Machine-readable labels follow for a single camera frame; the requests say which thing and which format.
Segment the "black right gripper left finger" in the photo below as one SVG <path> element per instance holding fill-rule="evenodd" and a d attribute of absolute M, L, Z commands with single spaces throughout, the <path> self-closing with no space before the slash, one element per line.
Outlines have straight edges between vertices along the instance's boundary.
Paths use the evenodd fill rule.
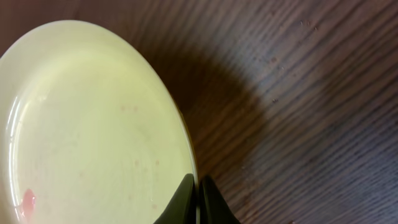
<path fill-rule="evenodd" d="M 193 174 L 186 174 L 154 224 L 196 224 L 197 193 Z"/>

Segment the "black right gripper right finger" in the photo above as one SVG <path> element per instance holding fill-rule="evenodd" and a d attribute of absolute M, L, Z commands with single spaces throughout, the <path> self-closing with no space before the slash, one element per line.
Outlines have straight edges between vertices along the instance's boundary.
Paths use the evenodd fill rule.
<path fill-rule="evenodd" d="M 209 175 L 200 182 L 199 203 L 201 224 L 241 224 Z"/>

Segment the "yellow plate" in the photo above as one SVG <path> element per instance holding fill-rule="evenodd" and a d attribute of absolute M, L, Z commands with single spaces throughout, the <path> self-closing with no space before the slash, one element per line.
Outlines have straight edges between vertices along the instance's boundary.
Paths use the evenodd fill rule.
<path fill-rule="evenodd" d="M 2 223 L 154 223 L 184 178 L 182 115 L 118 35 L 51 22 L 1 56 Z"/>

